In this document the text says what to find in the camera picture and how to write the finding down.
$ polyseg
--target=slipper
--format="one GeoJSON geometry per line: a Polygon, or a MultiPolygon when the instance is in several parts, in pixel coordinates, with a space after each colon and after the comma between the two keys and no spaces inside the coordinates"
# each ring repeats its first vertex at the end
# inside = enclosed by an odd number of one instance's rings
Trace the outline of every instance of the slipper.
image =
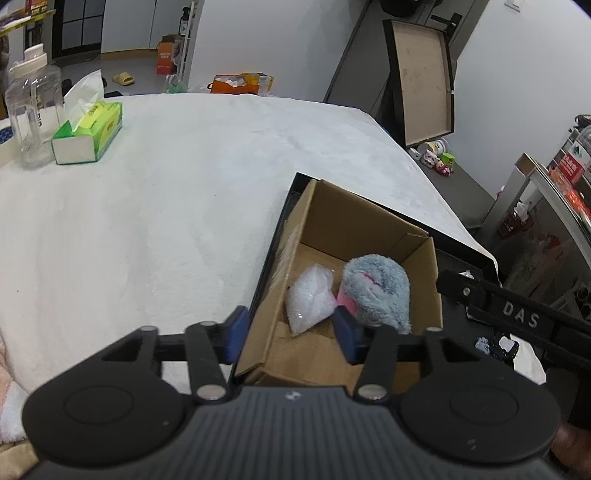
{"type": "Polygon", "coordinates": [[[127,72],[113,75],[113,81],[124,87],[135,83],[135,79],[127,72]]]}

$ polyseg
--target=floor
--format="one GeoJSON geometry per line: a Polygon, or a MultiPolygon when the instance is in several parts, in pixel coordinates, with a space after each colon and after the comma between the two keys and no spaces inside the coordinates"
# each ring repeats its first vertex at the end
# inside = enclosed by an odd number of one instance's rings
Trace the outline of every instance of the floor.
{"type": "Polygon", "coordinates": [[[100,54],[84,54],[72,59],[58,59],[61,67],[61,78],[69,78],[76,83],[85,75],[101,69],[107,81],[105,93],[117,90],[124,95],[143,95],[146,93],[162,93],[166,75],[156,75],[156,54],[150,57],[134,59],[101,60],[100,54]],[[113,75],[128,72],[135,78],[135,83],[123,87],[112,81],[113,75]]]}
{"type": "Polygon", "coordinates": [[[443,177],[422,163],[418,164],[466,228],[482,223],[495,200],[461,166],[456,164],[452,175],[443,177]]]}

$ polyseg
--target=white cabinet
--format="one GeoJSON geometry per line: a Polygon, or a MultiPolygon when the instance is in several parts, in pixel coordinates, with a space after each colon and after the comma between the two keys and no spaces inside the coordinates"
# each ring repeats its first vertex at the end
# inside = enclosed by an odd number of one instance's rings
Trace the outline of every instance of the white cabinet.
{"type": "Polygon", "coordinates": [[[178,33],[183,7],[191,7],[191,0],[157,0],[152,23],[150,48],[158,48],[163,35],[178,33]]]}
{"type": "Polygon", "coordinates": [[[101,52],[149,48],[154,8],[154,0],[106,0],[101,52]]]}

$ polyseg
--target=box lid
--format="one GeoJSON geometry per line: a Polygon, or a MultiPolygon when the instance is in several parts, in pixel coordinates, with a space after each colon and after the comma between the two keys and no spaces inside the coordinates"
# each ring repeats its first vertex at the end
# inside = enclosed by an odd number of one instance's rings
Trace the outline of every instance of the box lid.
{"type": "Polygon", "coordinates": [[[445,32],[384,20],[390,63],[381,122],[403,148],[453,132],[454,93],[445,32]]]}

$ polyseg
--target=finger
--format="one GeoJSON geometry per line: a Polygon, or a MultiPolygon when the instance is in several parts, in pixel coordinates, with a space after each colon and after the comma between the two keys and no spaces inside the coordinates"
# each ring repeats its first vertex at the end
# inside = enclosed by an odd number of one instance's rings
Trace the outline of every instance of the finger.
{"type": "Polygon", "coordinates": [[[561,463],[591,476],[591,432],[563,424],[551,448],[561,463]]]}

